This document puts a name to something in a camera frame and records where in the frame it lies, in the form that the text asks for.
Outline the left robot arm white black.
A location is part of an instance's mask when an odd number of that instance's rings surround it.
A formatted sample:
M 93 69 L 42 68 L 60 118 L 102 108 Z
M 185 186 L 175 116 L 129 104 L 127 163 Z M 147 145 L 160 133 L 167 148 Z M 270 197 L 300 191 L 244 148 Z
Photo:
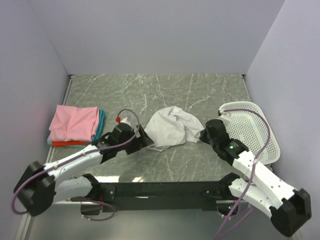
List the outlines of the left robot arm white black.
M 100 183 L 91 174 L 73 176 L 87 168 L 98 166 L 125 151 L 127 155 L 152 146 L 154 141 L 141 125 L 133 129 L 127 123 L 119 123 L 113 131 L 102 135 L 82 150 L 63 159 L 40 164 L 30 164 L 13 190 L 12 211 L 19 215 L 16 200 L 32 217 L 44 213 L 52 204 L 70 198 L 100 198 Z

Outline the white t shirt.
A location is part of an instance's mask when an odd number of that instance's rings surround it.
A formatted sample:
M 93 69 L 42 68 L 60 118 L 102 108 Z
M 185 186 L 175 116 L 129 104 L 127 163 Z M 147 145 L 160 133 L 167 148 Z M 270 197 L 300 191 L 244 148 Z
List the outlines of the white t shirt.
M 148 149 L 158 152 L 186 142 L 197 143 L 202 130 L 204 126 L 195 116 L 177 106 L 158 110 L 144 129 L 153 141 Z

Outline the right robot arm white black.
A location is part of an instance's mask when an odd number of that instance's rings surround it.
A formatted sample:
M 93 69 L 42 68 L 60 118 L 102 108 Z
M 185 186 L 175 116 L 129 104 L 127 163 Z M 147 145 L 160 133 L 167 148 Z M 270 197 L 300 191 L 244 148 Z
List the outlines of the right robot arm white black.
M 246 182 L 238 175 L 227 175 L 227 182 L 219 187 L 222 198 L 242 198 L 266 214 L 286 237 L 292 237 L 312 217 L 310 194 L 287 184 L 256 161 L 246 145 L 229 137 L 222 120 L 209 120 L 200 140 L 211 145 L 220 159 L 249 178 Z

